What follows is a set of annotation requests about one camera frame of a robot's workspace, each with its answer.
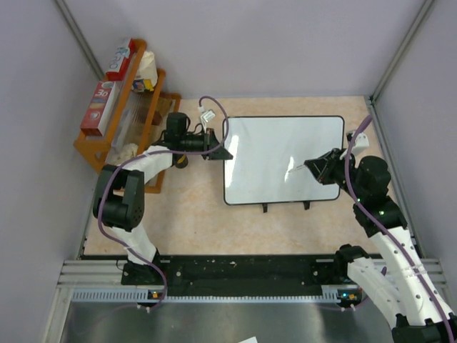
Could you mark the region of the white whiteboard black frame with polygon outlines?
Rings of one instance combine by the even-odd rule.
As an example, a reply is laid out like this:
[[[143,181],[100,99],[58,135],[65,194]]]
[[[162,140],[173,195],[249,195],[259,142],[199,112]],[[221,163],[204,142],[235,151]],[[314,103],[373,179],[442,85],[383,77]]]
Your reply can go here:
[[[342,116],[231,116],[224,147],[233,155],[223,167],[229,206],[331,201],[336,185],[319,184],[307,168],[288,170],[343,147]]]

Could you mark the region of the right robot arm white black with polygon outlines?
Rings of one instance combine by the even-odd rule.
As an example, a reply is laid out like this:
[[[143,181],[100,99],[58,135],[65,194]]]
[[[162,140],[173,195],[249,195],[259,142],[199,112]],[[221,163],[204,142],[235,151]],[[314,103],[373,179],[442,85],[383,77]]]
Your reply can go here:
[[[378,248],[389,276],[359,246],[345,244],[335,253],[333,274],[354,282],[387,321],[395,342],[455,342],[456,314],[434,286],[413,245],[406,219],[388,195],[391,175],[377,156],[344,159],[345,150],[304,162],[322,185],[337,185],[353,197],[356,221]]]

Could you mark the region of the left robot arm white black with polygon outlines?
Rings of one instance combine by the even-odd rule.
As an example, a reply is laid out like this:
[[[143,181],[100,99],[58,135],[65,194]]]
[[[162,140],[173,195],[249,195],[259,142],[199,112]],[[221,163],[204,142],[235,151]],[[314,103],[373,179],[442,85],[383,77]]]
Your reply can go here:
[[[145,232],[142,219],[145,213],[146,184],[161,172],[180,167],[188,155],[208,160],[232,160],[233,155],[208,127],[215,117],[212,110],[201,112],[201,131],[190,131],[190,118],[182,112],[169,114],[160,139],[143,153],[119,165],[106,164],[102,168],[93,205],[100,232],[120,244],[128,253],[128,260],[137,264],[137,274],[146,283],[157,282],[162,267],[154,261],[158,251]]]

